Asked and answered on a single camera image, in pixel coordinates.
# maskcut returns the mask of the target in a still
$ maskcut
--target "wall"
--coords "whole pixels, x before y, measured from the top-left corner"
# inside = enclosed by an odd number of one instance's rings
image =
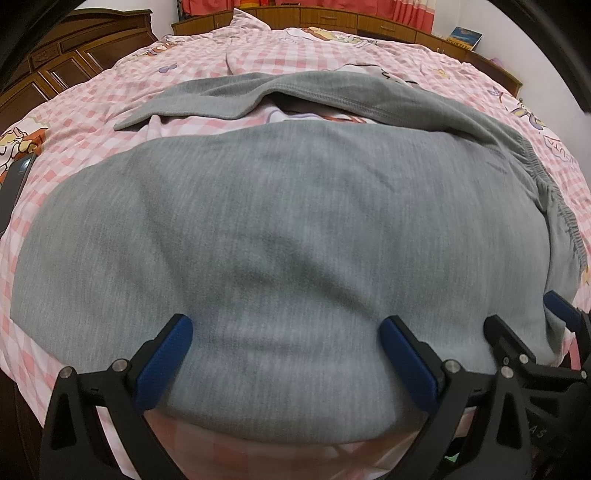
[[[78,8],[111,8],[113,10],[150,9],[152,31],[158,38],[171,34],[171,24],[178,22],[177,0],[86,0]]]
[[[433,32],[449,35],[456,16],[456,25],[484,35],[476,48],[479,54],[498,57],[507,71],[523,82],[519,96],[562,139],[591,184],[591,115],[579,108],[542,51],[488,0],[439,0]]]

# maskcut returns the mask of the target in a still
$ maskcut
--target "metal screw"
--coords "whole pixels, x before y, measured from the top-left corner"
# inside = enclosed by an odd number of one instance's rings
[[[123,370],[125,370],[127,368],[128,364],[129,364],[129,362],[125,358],[119,358],[119,360],[115,360],[113,362],[113,365],[111,365],[111,368],[113,370],[115,370],[116,372],[122,372]]]
[[[60,377],[69,378],[73,371],[74,369],[72,367],[64,367],[60,370]]]
[[[445,362],[445,370],[447,370],[451,374],[457,374],[461,370],[461,368],[462,367],[460,367],[460,364],[455,360],[448,360],[447,362]]]
[[[501,375],[505,378],[513,378],[513,369],[510,367],[501,368]]]

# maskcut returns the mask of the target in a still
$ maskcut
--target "pink checkered bed sheet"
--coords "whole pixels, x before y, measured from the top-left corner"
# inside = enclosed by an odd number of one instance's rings
[[[0,368],[17,382],[41,423],[63,364],[29,338],[9,313],[18,254],[45,198],[81,169],[152,138],[220,134],[268,120],[269,105],[263,104],[235,121],[192,116],[162,124],[154,117],[138,132],[113,131],[113,126],[134,108],[171,85],[248,72],[281,74],[343,68],[415,83],[515,128],[532,143],[558,184],[576,215],[590,257],[591,193],[576,159],[502,86],[471,65],[422,46],[314,29],[271,31],[256,18],[235,11],[229,27],[192,37],[169,35],[125,57],[113,69],[35,108],[0,137],[0,162],[4,155],[4,160],[8,158],[6,166],[14,159],[6,155],[18,152],[26,138],[37,138],[36,147],[41,151],[10,226],[0,239]],[[4,150],[2,139],[7,145]],[[576,306],[586,310],[591,309],[590,278],[587,270],[575,298]],[[571,339],[572,334],[567,332],[563,351],[569,348]],[[101,411],[100,415],[121,468],[137,478],[108,413]],[[147,412],[146,418],[190,480],[370,480],[391,469],[415,436],[409,433],[333,446],[265,445],[185,424],[156,410]]]

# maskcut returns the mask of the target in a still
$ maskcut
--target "smartphone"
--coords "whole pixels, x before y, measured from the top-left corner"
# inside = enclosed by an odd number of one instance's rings
[[[12,211],[21,196],[22,188],[27,182],[27,177],[36,158],[36,153],[30,153],[12,162],[8,169],[4,183],[0,187],[0,237],[8,228]]]

